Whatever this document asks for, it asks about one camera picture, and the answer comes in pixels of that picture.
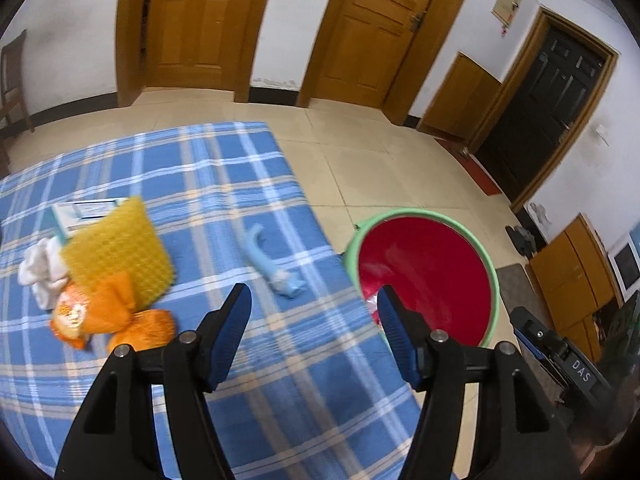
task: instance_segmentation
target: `chair backrest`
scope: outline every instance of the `chair backrest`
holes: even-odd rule
[[[0,93],[2,97],[16,88],[22,89],[22,49],[27,38],[27,30],[11,43],[2,47],[0,53]]]

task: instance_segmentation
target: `metal screw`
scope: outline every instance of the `metal screw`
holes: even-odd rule
[[[447,339],[449,339],[449,334],[447,334],[444,330],[437,328],[430,334],[431,339],[433,339],[436,343],[444,343]]]
[[[502,341],[498,344],[498,350],[505,355],[513,355],[516,353],[516,347],[508,341]]]
[[[189,343],[193,343],[196,341],[198,334],[195,330],[185,330],[178,336],[178,341],[188,345]]]
[[[116,348],[113,349],[113,354],[116,357],[124,357],[128,353],[129,353],[129,345],[122,344],[122,345],[116,346]]]

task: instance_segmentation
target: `blue plaid fabric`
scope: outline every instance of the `blue plaid fabric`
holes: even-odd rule
[[[52,474],[78,407],[106,358],[107,335],[76,351],[17,283],[24,251],[69,199],[141,195],[174,263],[156,303],[195,328],[236,282],[254,306],[225,383],[207,400],[238,479],[395,479],[418,405],[263,123],[201,124],[59,155],[0,184],[0,408],[27,457]],[[306,281],[274,295],[238,234],[265,226],[264,251]],[[161,386],[154,387],[164,472],[178,478]]]

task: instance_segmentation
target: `white frame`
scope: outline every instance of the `white frame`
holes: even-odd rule
[[[607,256],[609,257],[609,261],[611,263],[611,267],[613,268],[613,273],[616,275],[616,279],[618,280],[618,286],[620,291],[622,291],[622,297],[624,301],[631,298],[632,294],[636,290],[640,290],[640,278],[635,280],[629,288],[625,288],[625,283],[622,281],[622,276],[620,275],[620,271],[618,270],[618,266],[616,265],[615,257],[616,255],[625,248],[625,246],[631,247],[631,251],[634,254],[634,258],[636,260],[636,264],[638,264],[638,269],[640,269],[640,256],[638,256],[638,251],[636,250],[636,245],[634,241],[631,239],[629,234],[624,235],[620,240],[618,240],[613,247],[607,251]]]

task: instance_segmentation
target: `black door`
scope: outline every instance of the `black door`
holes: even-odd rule
[[[604,60],[552,28],[476,157],[510,200],[562,141],[598,80]]]

